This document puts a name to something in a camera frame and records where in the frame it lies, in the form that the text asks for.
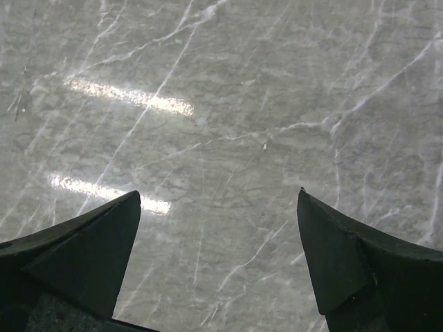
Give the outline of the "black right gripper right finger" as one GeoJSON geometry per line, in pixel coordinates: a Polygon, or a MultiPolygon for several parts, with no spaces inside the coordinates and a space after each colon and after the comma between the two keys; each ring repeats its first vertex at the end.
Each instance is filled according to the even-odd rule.
{"type": "Polygon", "coordinates": [[[442,252],[356,221],[305,190],[297,217],[330,331],[442,330],[442,252]]]}

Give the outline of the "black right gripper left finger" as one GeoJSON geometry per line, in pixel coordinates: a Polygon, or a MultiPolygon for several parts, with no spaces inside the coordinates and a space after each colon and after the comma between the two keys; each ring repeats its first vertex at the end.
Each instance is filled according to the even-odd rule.
{"type": "Polygon", "coordinates": [[[112,316],[140,218],[133,191],[1,243],[1,330],[137,331],[112,316]]]}

